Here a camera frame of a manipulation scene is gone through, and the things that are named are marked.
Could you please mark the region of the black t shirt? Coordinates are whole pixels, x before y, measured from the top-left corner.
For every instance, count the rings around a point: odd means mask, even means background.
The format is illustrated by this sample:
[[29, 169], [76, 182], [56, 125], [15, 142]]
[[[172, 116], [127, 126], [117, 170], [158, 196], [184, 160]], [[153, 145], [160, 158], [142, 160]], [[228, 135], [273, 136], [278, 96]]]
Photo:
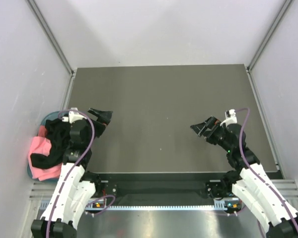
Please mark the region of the black t shirt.
[[52, 143], [50, 154], [53, 161], [62, 162], [63, 154], [69, 145], [71, 126], [60, 119], [46, 120], [45, 128], [48, 131], [47, 138]]

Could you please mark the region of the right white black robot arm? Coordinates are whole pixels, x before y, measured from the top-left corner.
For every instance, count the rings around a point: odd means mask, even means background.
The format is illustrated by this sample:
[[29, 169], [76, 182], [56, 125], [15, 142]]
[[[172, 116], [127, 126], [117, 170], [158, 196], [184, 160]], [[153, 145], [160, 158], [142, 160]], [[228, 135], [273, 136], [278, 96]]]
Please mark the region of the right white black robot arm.
[[209, 117], [190, 128], [198, 137], [226, 151], [233, 169], [221, 179], [222, 191], [242, 200], [256, 217], [265, 236], [298, 238], [298, 210], [277, 190], [257, 156], [247, 147], [244, 125]]

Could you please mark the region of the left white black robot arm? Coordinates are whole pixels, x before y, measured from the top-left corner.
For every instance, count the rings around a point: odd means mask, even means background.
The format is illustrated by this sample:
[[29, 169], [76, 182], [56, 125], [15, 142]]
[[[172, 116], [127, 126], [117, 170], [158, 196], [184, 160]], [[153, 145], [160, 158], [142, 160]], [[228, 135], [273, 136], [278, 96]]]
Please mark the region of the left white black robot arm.
[[62, 127], [57, 136], [61, 143], [58, 154], [62, 158], [61, 172], [49, 204], [39, 219], [33, 220], [31, 232], [34, 238], [75, 238], [81, 216], [91, 205], [91, 198], [102, 193], [99, 176], [87, 172], [91, 146], [105, 131], [112, 119], [112, 111], [90, 108], [95, 116], [89, 118], [77, 108], [58, 112], [54, 120], [46, 120], [45, 128], [55, 124]]

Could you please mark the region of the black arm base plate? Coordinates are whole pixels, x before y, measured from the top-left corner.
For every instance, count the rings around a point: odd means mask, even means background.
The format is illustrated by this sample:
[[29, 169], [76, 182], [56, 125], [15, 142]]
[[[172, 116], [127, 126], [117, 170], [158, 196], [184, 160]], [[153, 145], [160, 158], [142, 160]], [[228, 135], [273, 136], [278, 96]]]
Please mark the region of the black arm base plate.
[[94, 198], [114, 195], [115, 206], [212, 205], [230, 197], [221, 172], [95, 173]]

